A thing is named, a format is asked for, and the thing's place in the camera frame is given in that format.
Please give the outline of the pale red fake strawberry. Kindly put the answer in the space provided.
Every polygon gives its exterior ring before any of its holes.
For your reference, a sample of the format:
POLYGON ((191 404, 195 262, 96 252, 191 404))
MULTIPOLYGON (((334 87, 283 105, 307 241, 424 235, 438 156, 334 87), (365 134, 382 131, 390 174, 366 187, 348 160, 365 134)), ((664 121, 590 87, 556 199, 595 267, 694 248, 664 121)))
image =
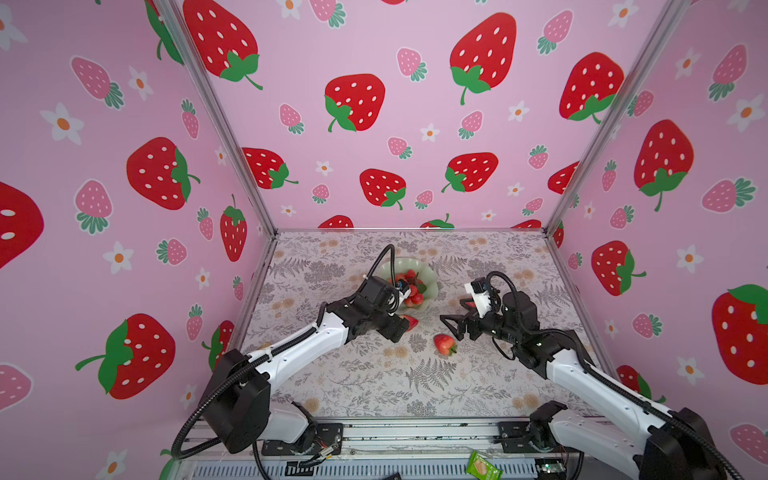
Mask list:
POLYGON ((402 318, 408 321, 408 328, 407 328, 408 331, 413 330, 419 323, 419 321, 416 318, 409 315, 403 315, 402 318))

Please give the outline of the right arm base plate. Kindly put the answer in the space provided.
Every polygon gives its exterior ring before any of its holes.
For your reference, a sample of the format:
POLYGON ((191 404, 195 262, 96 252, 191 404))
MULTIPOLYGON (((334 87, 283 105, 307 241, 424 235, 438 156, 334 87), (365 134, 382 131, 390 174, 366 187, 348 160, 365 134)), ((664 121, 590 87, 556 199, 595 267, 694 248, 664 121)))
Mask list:
POLYGON ((498 423, 498 435, 493 439, 504 453, 567 453, 553 434, 549 422, 542 420, 506 421, 498 423))

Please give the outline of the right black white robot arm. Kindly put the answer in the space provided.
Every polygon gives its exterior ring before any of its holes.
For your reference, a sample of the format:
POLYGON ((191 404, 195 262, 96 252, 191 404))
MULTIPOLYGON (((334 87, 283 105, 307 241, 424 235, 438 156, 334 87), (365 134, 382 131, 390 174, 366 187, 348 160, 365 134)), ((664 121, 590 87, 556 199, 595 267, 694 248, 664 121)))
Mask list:
POLYGON ((510 358, 568 390, 606 418, 589 420, 551 402, 529 417, 528 440, 539 450, 579 450, 631 479, 735 479, 706 422, 671 410, 602 372, 572 330, 543 329, 536 305, 522 293, 461 300, 462 315, 441 322, 459 340, 483 335, 510 344, 510 358))

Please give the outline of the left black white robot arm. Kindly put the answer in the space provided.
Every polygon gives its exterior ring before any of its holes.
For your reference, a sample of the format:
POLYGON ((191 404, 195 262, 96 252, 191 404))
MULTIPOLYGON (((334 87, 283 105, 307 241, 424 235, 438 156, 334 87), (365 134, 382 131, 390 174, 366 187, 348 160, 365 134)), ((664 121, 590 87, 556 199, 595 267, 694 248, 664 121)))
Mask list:
POLYGON ((299 454, 310 451, 321 439, 317 421, 306 407, 278 404, 272 394, 323 355, 370 331, 400 341, 409 321, 397 310, 410 295, 403 280, 371 276, 352 295, 322 303, 314 321, 277 344, 224 354, 200 402, 213 441, 230 453, 259 441, 280 442, 299 454))

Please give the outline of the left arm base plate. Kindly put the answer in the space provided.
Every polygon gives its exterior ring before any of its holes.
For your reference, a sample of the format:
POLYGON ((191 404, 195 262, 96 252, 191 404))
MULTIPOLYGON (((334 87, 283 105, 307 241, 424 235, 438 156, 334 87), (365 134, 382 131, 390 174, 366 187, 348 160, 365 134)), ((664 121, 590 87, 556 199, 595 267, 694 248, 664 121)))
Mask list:
POLYGON ((263 442, 260 453, 268 457, 314 456, 325 451, 326 455, 341 452, 344 434, 343 423, 320 422, 308 429, 293 443, 278 440, 263 442))

